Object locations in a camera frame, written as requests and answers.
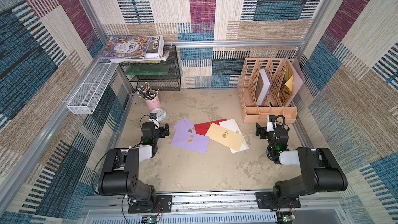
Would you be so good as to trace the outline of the cream envelope with seal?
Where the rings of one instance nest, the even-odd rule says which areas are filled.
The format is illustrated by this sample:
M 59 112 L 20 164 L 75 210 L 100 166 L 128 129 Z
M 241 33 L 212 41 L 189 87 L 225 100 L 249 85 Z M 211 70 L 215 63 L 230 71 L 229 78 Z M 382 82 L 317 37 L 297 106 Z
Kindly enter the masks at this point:
M 245 137 L 234 131 L 226 129 L 220 125 L 212 123 L 206 134 L 211 140 L 226 146 L 235 151 L 239 151 Z

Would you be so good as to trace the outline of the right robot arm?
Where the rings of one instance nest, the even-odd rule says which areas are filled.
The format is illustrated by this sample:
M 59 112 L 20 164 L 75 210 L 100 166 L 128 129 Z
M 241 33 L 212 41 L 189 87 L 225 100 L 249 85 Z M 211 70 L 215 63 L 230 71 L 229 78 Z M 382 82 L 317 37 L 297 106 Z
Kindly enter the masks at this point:
M 277 181 L 271 191 L 257 192 L 259 209 L 301 207 L 300 196 L 345 191 L 348 187 L 347 177 L 330 149 L 288 149 L 288 132 L 289 128 L 278 123 L 270 127 L 256 124 L 256 136 L 268 142 L 268 159 L 276 165 L 297 166 L 301 173 L 290 180 Z

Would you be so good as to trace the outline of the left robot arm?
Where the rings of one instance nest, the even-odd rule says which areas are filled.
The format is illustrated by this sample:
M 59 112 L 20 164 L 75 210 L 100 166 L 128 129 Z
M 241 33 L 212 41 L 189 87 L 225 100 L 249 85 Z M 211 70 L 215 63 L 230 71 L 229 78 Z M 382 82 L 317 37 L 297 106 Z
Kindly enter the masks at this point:
M 172 196 L 157 195 L 153 185 L 139 179 L 142 161 L 153 158 L 158 152 L 158 140 L 170 135 L 169 125 L 163 127 L 154 122 L 145 122 L 139 144 L 132 148 L 114 148 L 105 155 L 97 188 L 100 195 L 123 196 L 129 205 L 128 213 L 170 213 Z

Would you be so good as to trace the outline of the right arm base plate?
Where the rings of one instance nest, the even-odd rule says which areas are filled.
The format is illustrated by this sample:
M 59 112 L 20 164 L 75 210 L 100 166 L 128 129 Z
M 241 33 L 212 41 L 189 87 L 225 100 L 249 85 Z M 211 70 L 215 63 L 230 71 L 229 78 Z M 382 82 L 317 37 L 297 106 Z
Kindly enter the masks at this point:
M 298 197 L 276 197 L 271 191 L 256 192 L 255 196 L 259 209 L 277 211 L 280 208 L 290 208 L 291 204 L 293 204 L 294 208 L 301 208 L 301 203 Z

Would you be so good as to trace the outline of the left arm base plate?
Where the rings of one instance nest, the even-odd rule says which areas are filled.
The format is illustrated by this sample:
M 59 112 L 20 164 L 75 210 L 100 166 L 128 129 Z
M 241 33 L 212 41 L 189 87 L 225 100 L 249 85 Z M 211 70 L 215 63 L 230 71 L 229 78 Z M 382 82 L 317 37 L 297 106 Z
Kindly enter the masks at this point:
M 170 213 L 172 210 L 172 195 L 156 195 L 150 200 L 132 200 L 129 203 L 129 214 Z

